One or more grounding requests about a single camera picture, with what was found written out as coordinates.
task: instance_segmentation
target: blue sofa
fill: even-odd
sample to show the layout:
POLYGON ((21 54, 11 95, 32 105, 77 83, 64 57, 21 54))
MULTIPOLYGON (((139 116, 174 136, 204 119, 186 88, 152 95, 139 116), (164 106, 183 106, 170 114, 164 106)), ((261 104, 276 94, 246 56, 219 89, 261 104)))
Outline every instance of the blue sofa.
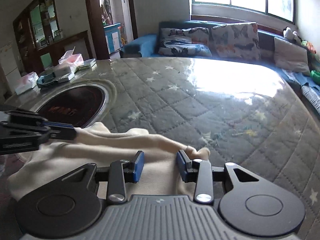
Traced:
MULTIPOLYGON (((211 28, 217 25, 221 25, 221 23, 217 22, 202 22, 202 21, 185 21, 185 22, 160 22, 159 23, 159 32, 157 34, 148 34, 142 37, 137 38, 136 40, 126 44, 120 50, 120 57, 166 57, 164 55, 158 54, 159 50, 159 36, 161 28, 175 28, 175 29, 188 29, 194 27, 206 27, 210 31, 210 39, 212 39, 211 28)), ((293 90, 299 94, 301 92, 301 86, 297 82, 289 79, 289 77, 282 71, 282 69, 276 67, 274 65, 274 37, 282 38, 284 37, 258 30, 259 36, 259 46, 261 52, 261 61, 260 62, 252 62, 242 60, 240 58, 221 58, 214 51, 212 52, 212 57, 209 59, 218 59, 218 60, 228 60, 228 61, 237 61, 249 64, 259 64, 265 67, 268 67, 275 72, 277 72, 287 83, 293 88, 293 90)))

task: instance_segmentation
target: quilted tablecloth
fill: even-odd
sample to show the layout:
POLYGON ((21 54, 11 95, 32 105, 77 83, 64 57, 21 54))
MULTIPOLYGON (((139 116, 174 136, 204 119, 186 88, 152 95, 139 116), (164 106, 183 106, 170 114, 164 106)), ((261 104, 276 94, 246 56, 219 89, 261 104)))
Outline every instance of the quilted tablecloth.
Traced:
MULTIPOLYGON (((306 208, 298 236, 319 239, 319 128, 272 70, 219 60, 128 58, 98 61, 76 78, 110 80, 116 86, 115 105, 102 119, 111 132, 139 127, 196 149, 208 147, 213 166, 235 162, 297 195, 306 208)), ((28 109, 40 98, 11 103, 28 109)), ((14 158, 3 166, 10 169, 8 161, 16 161, 18 169, 22 164, 14 158)), ((215 194, 223 194, 218 183, 215 194)), ((0 209, 0 223, 10 211, 10 205, 0 209)), ((6 236, 17 239, 13 231, 6 236)))

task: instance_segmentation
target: silver screw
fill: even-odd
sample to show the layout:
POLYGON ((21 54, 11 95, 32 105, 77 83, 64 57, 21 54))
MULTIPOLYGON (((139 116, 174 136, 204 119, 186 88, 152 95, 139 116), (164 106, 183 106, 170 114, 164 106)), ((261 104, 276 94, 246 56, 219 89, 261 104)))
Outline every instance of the silver screw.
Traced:
POLYGON ((121 202, 124 200, 124 196, 121 194, 111 194, 109 196, 109 200, 111 200, 112 202, 121 202))
POLYGON ((196 196, 196 200, 202 203, 207 203, 211 201, 211 196, 208 194, 199 194, 196 196))

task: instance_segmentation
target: cloth fold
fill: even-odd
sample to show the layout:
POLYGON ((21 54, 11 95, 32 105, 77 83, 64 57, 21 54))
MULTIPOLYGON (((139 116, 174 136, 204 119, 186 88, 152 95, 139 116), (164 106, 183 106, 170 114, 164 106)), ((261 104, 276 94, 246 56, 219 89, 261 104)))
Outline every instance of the cloth fold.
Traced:
MULTIPOLYGON (((110 133, 101 122, 90 127, 76 128, 73 142, 51 141, 41 145, 38 151, 22 153, 25 165, 8 178, 13 198, 19 200, 27 193, 86 164, 109 166, 120 159, 132 159, 138 150, 145 153, 145 164, 137 184, 126 183, 127 196, 176 195, 192 196, 194 183, 183 183, 176 165, 176 153, 182 149, 190 159, 208 160, 210 151, 198 152, 191 146, 149 134, 145 129, 133 128, 126 133, 110 133)), ((107 183, 100 183, 98 197, 105 198, 107 183)))

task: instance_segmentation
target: window frame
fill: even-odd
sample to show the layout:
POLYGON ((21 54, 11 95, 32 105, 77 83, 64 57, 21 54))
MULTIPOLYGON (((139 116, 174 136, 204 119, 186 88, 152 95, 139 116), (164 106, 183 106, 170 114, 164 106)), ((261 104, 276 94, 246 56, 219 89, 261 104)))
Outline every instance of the window frame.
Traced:
POLYGON ((240 7, 240 6, 231 5, 231 0, 230 0, 229 4, 211 3, 211 2, 196 2, 195 0, 192 0, 192 4, 219 5, 219 6, 226 6, 226 7, 232 7, 232 8, 245 9, 245 10, 248 10, 248 11, 252 11, 254 13, 259 13, 259 14, 263 14, 263 15, 269 15, 269 16, 275 17, 275 18, 277 18, 279 20, 283 20, 285 22, 291 23, 293 25, 296 24, 296 0, 293 0, 293 21, 290 21, 290 20, 287 20, 287 19, 282 18, 280 16, 268 13, 268 0, 266 0, 266 12, 261 12, 261 11, 249 9, 249 8, 246 8, 246 7, 240 7))

